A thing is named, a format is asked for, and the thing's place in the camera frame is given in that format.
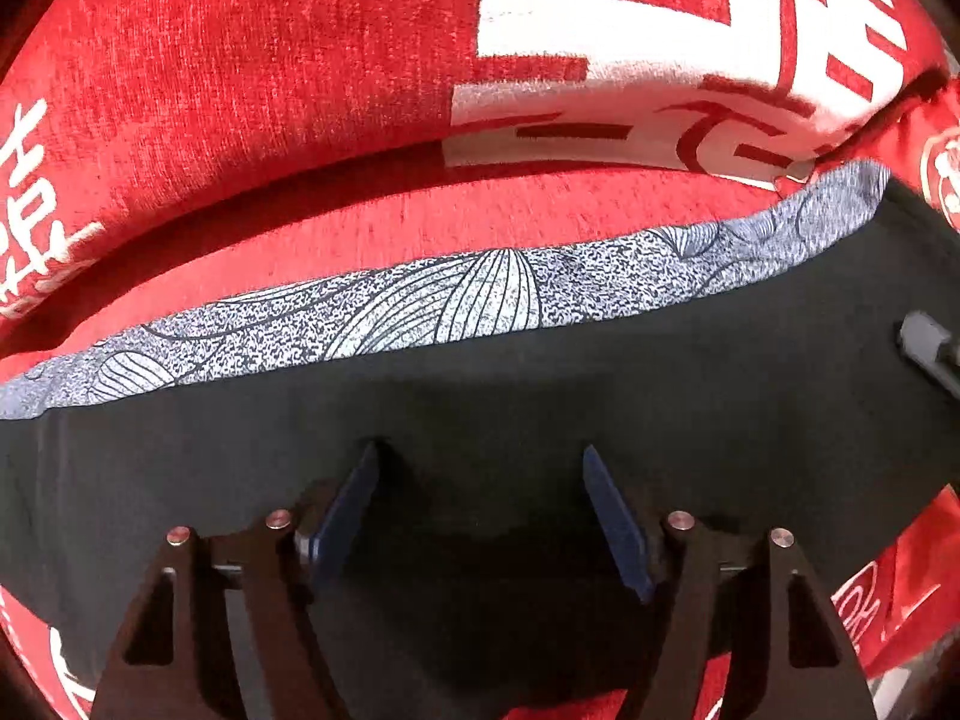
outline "dark cloth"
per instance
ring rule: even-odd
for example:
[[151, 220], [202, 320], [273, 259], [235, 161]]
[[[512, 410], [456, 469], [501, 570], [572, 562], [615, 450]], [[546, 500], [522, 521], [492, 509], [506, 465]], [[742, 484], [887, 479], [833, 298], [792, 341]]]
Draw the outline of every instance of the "dark cloth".
[[314, 611], [354, 715], [624, 688], [646, 620], [584, 446], [664, 512], [790, 528], [839, 586], [960, 472], [960, 407], [894, 342], [915, 309], [960, 329], [958, 283], [960, 240], [893, 182], [859, 231], [726, 295], [0, 422], [0, 576], [95, 683], [168, 528], [241, 529], [379, 437], [397, 457]]

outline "white chinese character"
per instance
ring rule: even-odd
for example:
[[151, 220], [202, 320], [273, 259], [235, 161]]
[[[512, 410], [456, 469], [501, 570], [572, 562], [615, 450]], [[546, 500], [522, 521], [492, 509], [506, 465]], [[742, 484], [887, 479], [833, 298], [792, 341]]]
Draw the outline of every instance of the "white chinese character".
[[[892, 0], [480, 0], [477, 57], [583, 61], [563, 77], [458, 84], [450, 122], [471, 131], [445, 139], [445, 162], [695, 164], [772, 189], [807, 175], [899, 92], [906, 40], [892, 10]], [[700, 104], [741, 119], [714, 122], [685, 154]], [[528, 125], [538, 119], [551, 126]]]
[[13, 113], [13, 132], [7, 138], [7, 142], [3, 144], [3, 148], [0, 148], [0, 163], [6, 162], [13, 154], [16, 154], [16, 166], [10, 174], [11, 189], [19, 186], [28, 173], [40, 166], [40, 161], [43, 159], [43, 146], [34, 146], [30, 151], [24, 153], [23, 140], [34, 131], [46, 112], [46, 100], [37, 100], [34, 107], [27, 111], [26, 119], [22, 117], [23, 106], [16, 106], [16, 112]]
[[[43, 160], [43, 146], [37, 143], [26, 151], [23, 142], [35, 130], [46, 111], [46, 100], [37, 100], [26, 116], [23, 115], [23, 107], [16, 106], [16, 112], [13, 114], [13, 132], [0, 148], [0, 164], [6, 163], [11, 157], [16, 157], [16, 165], [13, 166], [10, 174], [11, 189], [18, 187], [40, 166]], [[0, 316], [7, 319], [20, 319], [42, 302], [43, 295], [52, 292], [78, 271], [92, 265], [91, 260], [71, 264], [70, 245], [101, 232], [104, 229], [101, 223], [88, 224], [68, 237], [64, 231], [64, 224], [53, 218], [46, 250], [41, 250], [34, 241], [34, 231], [37, 226], [51, 217], [55, 210], [56, 190], [53, 184], [43, 177], [38, 177], [19, 197], [7, 197], [7, 224], [0, 224], [0, 255], [9, 253], [10, 256], [7, 257], [4, 267], [4, 279], [0, 282], [0, 302], [6, 304], [9, 295], [19, 299], [13, 305], [0, 305]], [[13, 257], [14, 252], [10, 251], [11, 237], [26, 255], [27, 263], [22, 268], [17, 267]], [[69, 267], [56, 269], [56, 272], [51, 274], [49, 263], [54, 260]], [[34, 287], [40, 295], [24, 295], [21, 298], [20, 285], [30, 274], [49, 276], [49, 278], [38, 279], [35, 282]]]

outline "leaf pattern fabric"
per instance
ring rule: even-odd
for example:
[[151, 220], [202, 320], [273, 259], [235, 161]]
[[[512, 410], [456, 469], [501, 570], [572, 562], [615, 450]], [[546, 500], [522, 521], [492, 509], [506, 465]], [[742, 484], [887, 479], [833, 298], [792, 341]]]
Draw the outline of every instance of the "leaf pattern fabric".
[[493, 250], [258, 290], [131, 327], [0, 386], [0, 418], [359, 354], [630, 317], [781, 274], [872, 218], [852, 162], [741, 220]]

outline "white pattern on red fabric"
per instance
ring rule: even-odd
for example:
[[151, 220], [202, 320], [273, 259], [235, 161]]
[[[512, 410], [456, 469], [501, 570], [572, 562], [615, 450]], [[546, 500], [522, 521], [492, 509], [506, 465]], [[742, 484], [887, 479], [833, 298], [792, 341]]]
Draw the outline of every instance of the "white pattern on red fabric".
[[[46, 100], [41, 98], [23, 115], [23, 106], [17, 105], [13, 114], [13, 131], [6, 143], [0, 146], [0, 164], [16, 157], [16, 165], [10, 173], [10, 188], [16, 189], [24, 179], [40, 167], [43, 161], [43, 146], [37, 143], [24, 151], [24, 141], [37, 128], [37, 124], [47, 112]], [[7, 198], [7, 223], [0, 223], [0, 255], [9, 254], [3, 268], [3, 281], [0, 283], [0, 316], [7, 319], [19, 319], [42, 303], [47, 293], [51, 293], [62, 283], [92, 262], [71, 262], [70, 247], [86, 240], [99, 232], [101, 223], [90, 223], [70, 236], [66, 235], [64, 224], [51, 218], [47, 232], [46, 250], [41, 251], [34, 241], [35, 229], [40, 227], [56, 210], [56, 190], [46, 178], [38, 177], [19, 197]], [[26, 255], [26, 264], [17, 264], [17, 252], [11, 250], [11, 237]], [[35, 274], [49, 276], [37, 278], [32, 282], [32, 295], [21, 295], [24, 280]], [[11, 296], [19, 298], [9, 303]]]
[[64, 642], [56, 628], [50, 629], [50, 659], [53, 661], [56, 675], [59, 677], [61, 686], [64, 688], [67, 699], [73, 704], [73, 709], [77, 712], [80, 720], [88, 720], [90, 709], [93, 706], [93, 700], [96, 693], [90, 688], [85, 688], [77, 682], [77, 678], [70, 671], [64, 657]]
[[920, 156], [923, 196], [947, 223], [960, 230], [960, 127], [931, 135]]
[[877, 561], [871, 560], [832, 595], [833, 605], [857, 654], [861, 638], [880, 610], [880, 598], [875, 598], [879, 571]]
[[[86, 720], [86, 712], [82, 712], [78, 702], [69, 697], [56, 675], [55, 659], [49, 646], [54, 630], [0, 586], [0, 635], [6, 635], [27, 674], [61, 720]], [[80, 690], [78, 695], [93, 695], [80, 685], [77, 688]]]
[[583, 57], [587, 69], [458, 85], [455, 127], [539, 123], [454, 135], [443, 152], [450, 166], [586, 160], [771, 188], [805, 178], [894, 98], [905, 50], [891, 0], [480, 0], [479, 57]]

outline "metal screw head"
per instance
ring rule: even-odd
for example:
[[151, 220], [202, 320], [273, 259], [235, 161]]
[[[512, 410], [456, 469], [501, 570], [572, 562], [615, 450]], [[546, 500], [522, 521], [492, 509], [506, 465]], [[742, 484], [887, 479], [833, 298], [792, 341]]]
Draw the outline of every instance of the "metal screw head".
[[690, 512], [670, 512], [666, 517], [667, 524], [677, 531], [688, 531], [693, 527], [696, 520]]
[[774, 528], [770, 532], [770, 541], [773, 541], [776, 546], [786, 549], [793, 546], [795, 538], [793, 538], [793, 533], [790, 533], [786, 528]]
[[267, 515], [267, 527], [272, 531], [282, 531], [293, 521], [287, 509], [277, 509]]
[[190, 541], [190, 529], [186, 525], [178, 525], [167, 532], [167, 543], [172, 547], [179, 547]]

